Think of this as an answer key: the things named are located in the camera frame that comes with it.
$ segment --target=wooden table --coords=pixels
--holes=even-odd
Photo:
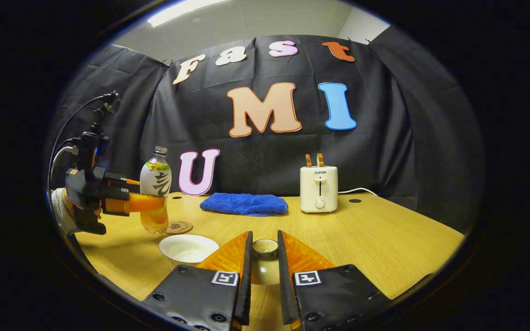
[[[248,230],[253,240],[276,240],[278,230],[286,231],[337,266],[356,265],[391,299],[439,269],[463,240],[462,234],[435,220],[368,193],[339,195],[339,208],[330,214],[304,214],[299,197],[286,197],[288,213],[273,217],[204,212],[199,204],[206,198],[171,193],[169,220],[192,223],[189,234],[220,246]],[[106,235],[76,234],[83,252],[99,273],[143,300],[170,273],[158,249],[166,235],[147,233],[138,212],[130,217],[104,215],[102,222]],[[279,285],[253,285],[250,325],[243,329],[290,330],[282,325]]]

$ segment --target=white cable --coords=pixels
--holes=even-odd
[[[366,189],[366,188],[362,188],[362,187],[358,187],[358,188],[354,188],[353,190],[349,190],[349,191],[342,191],[342,192],[339,192],[339,194],[343,194],[343,193],[351,193],[353,191],[358,191],[358,190],[363,190],[363,191],[367,191],[367,192],[370,192],[371,194],[375,195],[376,197],[378,196],[377,194],[375,194],[374,192]]]
[[[50,176],[51,177],[52,177],[52,172],[54,170],[54,163],[57,161],[57,157],[59,155],[61,155],[61,153],[64,152],[64,151],[71,151],[71,153],[73,153],[73,149],[74,149],[74,147],[65,146],[65,147],[61,148],[61,150],[58,151],[57,155],[54,156],[54,160],[52,160],[52,166],[50,168]]]

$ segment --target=plastic bottle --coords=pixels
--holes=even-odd
[[[154,156],[140,170],[140,193],[162,195],[165,205],[162,209],[141,211],[140,221],[150,234],[162,234],[168,228],[167,196],[171,189],[171,168],[167,160],[167,149],[156,146]]]

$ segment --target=ceiling light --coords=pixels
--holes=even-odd
[[[151,25],[154,28],[156,28],[159,25],[165,23],[166,21],[170,21],[171,19],[174,19],[175,17],[194,11],[198,8],[217,4],[218,2],[223,2],[223,1],[227,1],[227,0],[185,0],[185,1],[179,2],[178,4],[174,6],[170,6],[166,9],[163,9],[162,11],[160,11],[153,17],[150,17],[148,22],[151,23]]]

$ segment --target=white toaster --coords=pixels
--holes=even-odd
[[[300,209],[303,212],[335,211],[338,195],[337,167],[300,168]]]

